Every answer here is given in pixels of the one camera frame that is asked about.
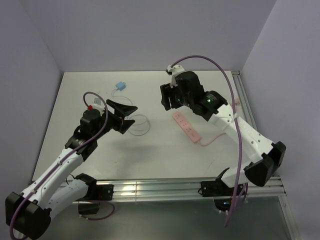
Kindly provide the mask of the pink power strip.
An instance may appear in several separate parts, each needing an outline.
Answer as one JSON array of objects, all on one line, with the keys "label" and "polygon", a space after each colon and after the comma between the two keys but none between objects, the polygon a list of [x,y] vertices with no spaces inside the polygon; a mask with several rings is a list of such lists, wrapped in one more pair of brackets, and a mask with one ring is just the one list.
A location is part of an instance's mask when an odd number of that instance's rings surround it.
[{"label": "pink power strip", "polygon": [[172,118],[188,136],[188,138],[194,143],[198,143],[201,140],[199,133],[192,127],[185,116],[180,112],[175,112],[172,114]]}]

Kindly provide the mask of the aluminium frame rail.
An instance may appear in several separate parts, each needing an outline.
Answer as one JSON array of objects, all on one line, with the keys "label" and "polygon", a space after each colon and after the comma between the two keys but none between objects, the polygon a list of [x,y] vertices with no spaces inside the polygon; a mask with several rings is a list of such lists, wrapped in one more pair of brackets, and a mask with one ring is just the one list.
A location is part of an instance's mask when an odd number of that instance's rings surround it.
[{"label": "aluminium frame rail", "polygon": [[[234,82],[229,72],[194,71],[205,91],[216,91],[235,106]],[[126,88],[117,90],[116,84]],[[73,135],[88,105],[95,98],[136,106],[126,117],[135,123],[121,134],[110,130],[97,141],[97,148],[60,185],[68,186],[79,174],[96,179],[97,185],[114,185],[111,203],[194,200],[202,181],[218,180],[228,167],[240,167],[249,160],[240,147],[218,127],[186,106],[165,110],[160,86],[169,84],[166,71],[65,72],[49,120],[34,172],[37,180],[57,159]],[[114,112],[110,106],[104,107]],[[199,133],[193,143],[173,119],[180,112]],[[251,182],[235,184],[228,216],[248,196],[270,197],[285,193],[275,175],[260,187]]]}]

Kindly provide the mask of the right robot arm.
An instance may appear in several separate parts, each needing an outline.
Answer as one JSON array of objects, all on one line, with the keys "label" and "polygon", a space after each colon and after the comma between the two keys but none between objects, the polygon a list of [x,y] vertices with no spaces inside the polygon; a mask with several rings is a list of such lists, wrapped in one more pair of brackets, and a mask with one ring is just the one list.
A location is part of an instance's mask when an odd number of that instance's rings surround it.
[{"label": "right robot arm", "polygon": [[281,142],[264,137],[233,110],[218,92],[206,91],[198,75],[184,69],[170,69],[171,82],[160,86],[161,104],[168,111],[182,106],[226,133],[238,144],[248,161],[240,167],[228,167],[218,176],[217,191],[229,194],[236,184],[251,182],[263,187],[280,167],[286,152]]}]

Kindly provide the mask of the blue charger plug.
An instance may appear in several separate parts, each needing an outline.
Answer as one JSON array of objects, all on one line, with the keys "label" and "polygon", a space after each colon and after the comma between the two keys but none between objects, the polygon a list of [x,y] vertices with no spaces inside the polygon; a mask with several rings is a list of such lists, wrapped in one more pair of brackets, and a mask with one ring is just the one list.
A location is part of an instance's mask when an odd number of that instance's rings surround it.
[{"label": "blue charger plug", "polygon": [[123,81],[120,81],[115,85],[115,87],[118,91],[122,91],[126,88],[126,83]]}]

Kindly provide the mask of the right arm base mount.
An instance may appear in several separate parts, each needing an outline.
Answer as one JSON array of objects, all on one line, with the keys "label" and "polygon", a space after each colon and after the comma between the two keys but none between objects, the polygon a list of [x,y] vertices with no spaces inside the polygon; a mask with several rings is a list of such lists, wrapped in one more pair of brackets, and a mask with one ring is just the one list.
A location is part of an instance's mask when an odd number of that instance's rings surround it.
[{"label": "right arm base mount", "polygon": [[230,210],[233,202],[233,187],[228,187],[220,180],[201,181],[200,188],[197,193],[204,198],[208,197],[224,197],[214,200],[215,207],[220,212],[227,212]]}]

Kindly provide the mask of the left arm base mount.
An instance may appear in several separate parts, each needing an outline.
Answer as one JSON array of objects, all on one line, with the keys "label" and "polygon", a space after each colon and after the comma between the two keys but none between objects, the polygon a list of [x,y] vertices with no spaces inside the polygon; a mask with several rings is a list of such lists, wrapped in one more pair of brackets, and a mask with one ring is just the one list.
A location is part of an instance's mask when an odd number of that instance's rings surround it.
[{"label": "left arm base mount", "polygon": [[[97,185],[94,192],[78,200],[78,214],[91,221],[104,220],[113,215],[116,210],[115,205],[111,202],[114,193],[114,185]],[[105,216],[98,216],[101,210],[107,210]]]}]

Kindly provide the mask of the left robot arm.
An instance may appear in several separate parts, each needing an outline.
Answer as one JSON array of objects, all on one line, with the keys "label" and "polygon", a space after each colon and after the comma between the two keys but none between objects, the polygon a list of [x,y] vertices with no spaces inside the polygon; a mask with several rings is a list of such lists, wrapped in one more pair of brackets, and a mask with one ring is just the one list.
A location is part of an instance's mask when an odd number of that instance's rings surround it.
[{"label": "left robot arm", "polygon": [[99,138],[110,130],[124,134],[135,123],[126,117],[138,107],[110,99],[104,105],[114,111],[89,105],[52,165],[21,193],[12,192],[6,198],[6,224],[10,227],[12,239],[16,238],[14,231],[23,234],[23,239],[39,239],[54,217],[66,207],[77,200],[92,201],[98,195],[97,180],[84,173],[77,175],[63,189],[60,186],[95,151]]}]

